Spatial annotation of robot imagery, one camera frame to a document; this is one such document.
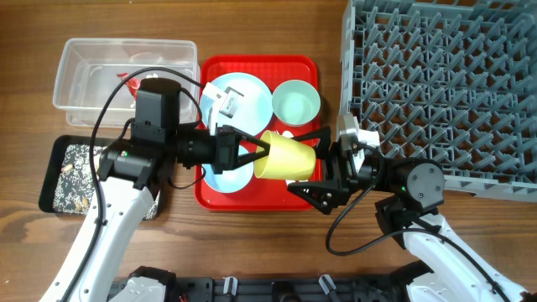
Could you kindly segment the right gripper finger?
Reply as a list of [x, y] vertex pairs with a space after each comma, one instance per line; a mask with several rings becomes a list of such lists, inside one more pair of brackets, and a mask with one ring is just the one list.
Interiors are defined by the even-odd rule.
[[294, 136], [293, 140], [298, 142], [312, 141], [315, 144], [313, 146], [315, 156], [317, 158], [326, 158], [331, 147], [331, 128], [318, 128], [315, 131], [305, 133], [300, 136]]
[[333, 180], [294, 182], [287, 191], [305, 200], [324, 215], [329, 215], [340, 202], [340, 191]]

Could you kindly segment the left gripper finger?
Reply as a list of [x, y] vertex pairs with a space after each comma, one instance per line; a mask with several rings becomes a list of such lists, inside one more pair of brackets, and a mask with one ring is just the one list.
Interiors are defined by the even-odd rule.
[[245, 148], [240, 148], [237, 156], [237, 168], [251, 164], [256, 160], [262, 159], [269, 155], [269, 149], [262, 149], [259, 152], [248, 153]]
[[239, 130], [233, 126], [229, 126], [228, 130], [231, 132], [231, 134], [238, 136], [240, 141], [245, 140], [247, 142], [253, 143], [256, 146], [261, 147], [264, 151], [270, 150], [270, 144], [267, 142], [264, 142], [263, 140], [259, 138], [256, 138], [248, 133], [245, 133], [244, 131]]

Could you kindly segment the small light blue bowl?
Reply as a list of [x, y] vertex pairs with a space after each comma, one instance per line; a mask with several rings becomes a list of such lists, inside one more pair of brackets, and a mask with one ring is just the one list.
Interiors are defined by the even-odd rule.
[[225, 170], [215, 174], [209, 164], [203, 164], [206, 172], [204, 181], [213, 190], [220, 193], [234, 193], [245, 188], [253, 177], [254, 163], [249, 163], [234, 170]]

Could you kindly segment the yellow plastic cup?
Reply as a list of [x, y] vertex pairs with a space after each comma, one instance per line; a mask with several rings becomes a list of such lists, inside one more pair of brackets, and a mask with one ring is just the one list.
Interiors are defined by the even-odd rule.
[[316, 156], [311, 146], [269, 130], [261, 140], [269, 144], [269, 152], [254, 162], [258, 179], [307, 180], [313, 175]]

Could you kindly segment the food leftovers rice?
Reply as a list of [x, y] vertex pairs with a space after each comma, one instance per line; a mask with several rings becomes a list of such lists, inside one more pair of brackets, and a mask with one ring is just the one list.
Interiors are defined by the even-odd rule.
[[89, 146], [68, 145], [60, 164], [60, 174], [53, 194], [53, 212], [85, 215], [89, 211], [94, 193]]

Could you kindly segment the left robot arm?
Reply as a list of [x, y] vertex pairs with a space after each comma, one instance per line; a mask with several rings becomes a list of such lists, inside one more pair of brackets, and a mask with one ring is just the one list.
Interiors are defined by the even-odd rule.
[[170, 182], [176, 164], [233, 170], [269, 154], [270, 146], [231, 126], [216, 135], [179, 121], [181, 84], [165, 78], [140, 83], [130, 139], [106, 148], [91, 164], [90, 209], [44, 301], [104, 301], [134, 231]]

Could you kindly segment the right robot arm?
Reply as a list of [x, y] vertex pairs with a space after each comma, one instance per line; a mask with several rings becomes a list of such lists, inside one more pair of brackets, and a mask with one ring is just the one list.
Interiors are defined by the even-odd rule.
[[370, 143], [360, 141], [356, 132], [342, 134], [336, 142], [330, 129], [303, 134], [301, 141], [316, 140], [315, 154], [325, 174], [314, 182], [297, 182], [288, 190], [328, 215], [338, 206], [343, 212], [334, 220], [326, 237], [369, 192], [388, 192], [376, 202], [376, 219], [382, 236], [361, 247], [360, 253], [393, 238], [417, 262], [392, 275], [392, 281], [406, 301], [534, 301], [536, 295], [505, 278], [472, 250], [453, 231], [438, 211], [444, 202], [445, 176], [430, 159], [387, 159]]

